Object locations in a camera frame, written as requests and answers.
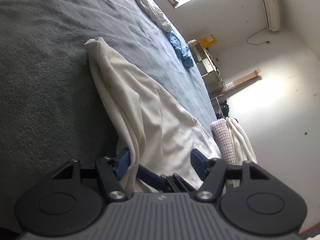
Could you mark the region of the cream white garment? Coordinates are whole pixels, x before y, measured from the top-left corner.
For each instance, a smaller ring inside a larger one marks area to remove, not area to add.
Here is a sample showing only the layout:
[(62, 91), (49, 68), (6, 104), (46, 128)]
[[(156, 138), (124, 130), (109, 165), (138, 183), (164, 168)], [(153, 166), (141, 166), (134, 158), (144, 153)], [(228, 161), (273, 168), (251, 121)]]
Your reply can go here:
[(139, 166), (161, 175), (179, 174), (191, 186), (202, 185), (190, 162), (193, 149), (207, 158), (219, 148), (201, 125), (157, 81), (103, 38), (85, 43), (91, 74), (119, 138), (130, 151), (131, 164), (120, 180), (126, 193), (148, 192), (137, 178)]

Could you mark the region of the white checkered folded cloth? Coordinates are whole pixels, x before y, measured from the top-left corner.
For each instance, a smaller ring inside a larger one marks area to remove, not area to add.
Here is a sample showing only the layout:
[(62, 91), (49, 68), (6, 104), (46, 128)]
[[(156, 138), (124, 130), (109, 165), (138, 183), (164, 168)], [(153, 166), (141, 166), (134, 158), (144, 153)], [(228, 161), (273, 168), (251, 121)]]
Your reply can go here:
[(257, 163), (250, 140), (235, 118), (225, 118), (210, 124), (221, 158), (229, 165), (241, 165), (243, 161)]

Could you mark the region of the white shelf unit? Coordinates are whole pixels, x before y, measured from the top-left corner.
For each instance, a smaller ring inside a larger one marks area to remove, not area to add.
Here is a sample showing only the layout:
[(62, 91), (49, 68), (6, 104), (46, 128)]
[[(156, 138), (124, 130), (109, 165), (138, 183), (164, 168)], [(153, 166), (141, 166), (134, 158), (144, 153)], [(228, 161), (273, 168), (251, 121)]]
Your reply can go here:
[(190, 40), (188, 46), (204, 81), (216, 118), (225, 119), (229, 114), (227, 99), (223, 94), (226, 85), (212, 55), (197, 40)]

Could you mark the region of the grey bed blanket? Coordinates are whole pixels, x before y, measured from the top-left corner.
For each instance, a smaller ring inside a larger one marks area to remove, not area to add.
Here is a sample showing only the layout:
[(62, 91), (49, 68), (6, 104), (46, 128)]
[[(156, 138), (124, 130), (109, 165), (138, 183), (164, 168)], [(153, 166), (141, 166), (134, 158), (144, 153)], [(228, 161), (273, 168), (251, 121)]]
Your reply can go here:
[(102, 37), (160, 83), (205, 129), (215, 119), (196, 67), (185, 69), (135, 0), (1, 0), (1, 227), (16, 200), (72, 158), (114, 154), (117, 132), (89, 69)]

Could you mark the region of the cardboard box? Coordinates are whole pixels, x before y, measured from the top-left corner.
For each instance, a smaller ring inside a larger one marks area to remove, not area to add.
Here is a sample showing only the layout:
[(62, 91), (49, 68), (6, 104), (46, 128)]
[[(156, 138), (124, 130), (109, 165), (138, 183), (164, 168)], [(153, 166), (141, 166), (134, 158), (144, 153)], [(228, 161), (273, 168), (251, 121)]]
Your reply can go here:
[(240, 85), (243, 85), (244, 83), (248, 82), (248, 81), (251, 81), (253, 79), (255, 79), (256, 77), (259, 77), (259, 74), (261, 73), (261, 70), (260, 69), (256, 69), (254, 70), (253, 72), (237, 79), (237, 80), (234, 80), (230, 83), (227, 83), (225, 84), (225, 91), (229, 91), (235, 87), (238, 87)]

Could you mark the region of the blue crumpled garment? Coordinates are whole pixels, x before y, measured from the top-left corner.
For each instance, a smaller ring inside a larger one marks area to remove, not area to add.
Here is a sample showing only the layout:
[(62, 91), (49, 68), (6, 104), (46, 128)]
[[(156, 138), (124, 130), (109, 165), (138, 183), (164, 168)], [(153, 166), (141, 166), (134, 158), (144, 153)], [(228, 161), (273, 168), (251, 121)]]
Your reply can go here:
[(193, 57), (188, 45), (184, 42), (184, 40), (180, 39), (173, 30), (168, 34), (168, 39), (183, 66), (186, 69), (193, 68)]

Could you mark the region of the yellow box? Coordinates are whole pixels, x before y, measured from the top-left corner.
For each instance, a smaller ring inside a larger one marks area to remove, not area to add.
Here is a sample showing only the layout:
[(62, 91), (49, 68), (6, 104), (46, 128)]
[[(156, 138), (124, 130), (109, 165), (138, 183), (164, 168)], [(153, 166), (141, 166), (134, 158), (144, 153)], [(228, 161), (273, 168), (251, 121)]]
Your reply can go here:
[(203, 48), (208, 48), (211, 45), (217, 43), (217, 39), (213, 34), (210, 34), (201, 40), (199, 40), (200, 44), (203, 46)]

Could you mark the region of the white crumpled cloth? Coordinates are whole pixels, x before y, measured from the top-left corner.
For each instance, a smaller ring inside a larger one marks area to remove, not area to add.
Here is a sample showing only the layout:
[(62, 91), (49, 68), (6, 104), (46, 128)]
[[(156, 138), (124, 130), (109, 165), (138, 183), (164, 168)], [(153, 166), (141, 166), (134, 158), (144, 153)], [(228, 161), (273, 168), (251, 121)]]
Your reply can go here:
[(164, 13), (152, 0), (135, 0), (140, 9), (164, 32), (171, 33), (172, 26)]

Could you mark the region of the white air conditioner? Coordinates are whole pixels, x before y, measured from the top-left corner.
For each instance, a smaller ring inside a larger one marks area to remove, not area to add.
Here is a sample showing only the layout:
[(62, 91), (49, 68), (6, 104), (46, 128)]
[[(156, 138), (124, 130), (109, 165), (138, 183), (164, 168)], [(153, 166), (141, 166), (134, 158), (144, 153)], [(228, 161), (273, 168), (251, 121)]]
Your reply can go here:
[(275, 32), (280, 30), (280, 9), (278, 0), (262, 0), (267, 29)]

